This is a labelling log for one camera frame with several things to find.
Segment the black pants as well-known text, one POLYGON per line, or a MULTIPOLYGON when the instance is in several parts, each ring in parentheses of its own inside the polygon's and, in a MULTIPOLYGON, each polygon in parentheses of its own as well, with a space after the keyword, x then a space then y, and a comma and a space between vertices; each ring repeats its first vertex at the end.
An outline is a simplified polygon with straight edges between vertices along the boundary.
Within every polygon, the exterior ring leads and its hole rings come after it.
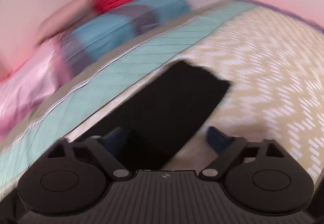
POLYGON ((184 61, 171 65, 77 140, 121 127, 125 142, 114 157, 130 172, 159 170, 194 136, 231 84, 184 61))

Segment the pink floral pillow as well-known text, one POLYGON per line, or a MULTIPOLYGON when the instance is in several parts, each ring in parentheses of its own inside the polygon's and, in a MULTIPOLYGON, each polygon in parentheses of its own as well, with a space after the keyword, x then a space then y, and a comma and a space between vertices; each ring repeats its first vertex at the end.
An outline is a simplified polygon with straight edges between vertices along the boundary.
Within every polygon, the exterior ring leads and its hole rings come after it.
POLYGON ((1 82, 1 140, 31 110, 72 79, 62 48, 57 37, 45 41, 30 59, 1 82))

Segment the chevron patterned quilt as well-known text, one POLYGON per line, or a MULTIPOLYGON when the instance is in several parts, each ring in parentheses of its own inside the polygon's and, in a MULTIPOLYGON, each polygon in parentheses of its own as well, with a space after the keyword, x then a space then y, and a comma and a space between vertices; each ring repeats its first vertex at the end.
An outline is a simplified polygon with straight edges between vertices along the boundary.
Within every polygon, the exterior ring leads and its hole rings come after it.
POLYGON ((1 143, 1 196, 57 140, 121 127, 200 169, 208 126, 278 140, 314 181, 323 171, 323 27, 254 0, 186 14, 107 52, 1 143))

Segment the blue grey pillow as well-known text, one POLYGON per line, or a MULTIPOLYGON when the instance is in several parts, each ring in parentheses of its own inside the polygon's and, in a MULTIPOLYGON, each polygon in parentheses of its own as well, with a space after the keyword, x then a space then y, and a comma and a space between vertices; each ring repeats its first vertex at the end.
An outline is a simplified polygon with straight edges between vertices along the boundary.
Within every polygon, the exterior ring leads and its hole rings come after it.
POLYGON ((187 0, 134 0, 77 27, 62 38, 72 77, 109 51, 192 11, 187 0))

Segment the peach small pillow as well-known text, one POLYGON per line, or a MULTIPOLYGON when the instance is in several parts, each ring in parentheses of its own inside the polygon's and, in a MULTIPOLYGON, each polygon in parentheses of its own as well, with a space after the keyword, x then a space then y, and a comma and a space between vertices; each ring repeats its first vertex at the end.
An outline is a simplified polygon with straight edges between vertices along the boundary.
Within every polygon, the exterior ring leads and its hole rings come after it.
POLYGON ((34 44, 38 46, 57 34, 72 31, 97 16, 93 0, 73 0, 39 25, 34 44))

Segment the purple striped bedsheet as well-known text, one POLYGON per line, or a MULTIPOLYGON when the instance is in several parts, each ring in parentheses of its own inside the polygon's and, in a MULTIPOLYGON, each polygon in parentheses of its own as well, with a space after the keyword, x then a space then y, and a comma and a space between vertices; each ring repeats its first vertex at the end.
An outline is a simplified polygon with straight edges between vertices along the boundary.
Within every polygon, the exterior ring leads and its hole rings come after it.
POLYGON ((307 24, 308 26, 316 29, 317 31, 323 33, 324 32, 324 29, 323 29, 323 26, 317 24, 316 22, 310 20, 310 19, 306 19, 306 18, 303 18, 302 16, 296 14, 296 13, 293 13, 289 10, 284 10, 282 8, 279 8, 277 6, 274 6, 274 5, 270 5, 268 3, 264 3, 264 2, 261 2, 261 1, 258 1, 258 0, 232 0, 232 1, 243 1, 243 2, 248 2, 248 3, 252 3, 254 5, 257 5, 257 6, 261 6, 261 7, 265 7, 267 9, 271 9, 273 11, 276 11, 280 14, 284 14, 286 16, 289 16, 291 18, 294 18, 298 21, 301 21, 301 22, 304 22, 305 24, 307 24))

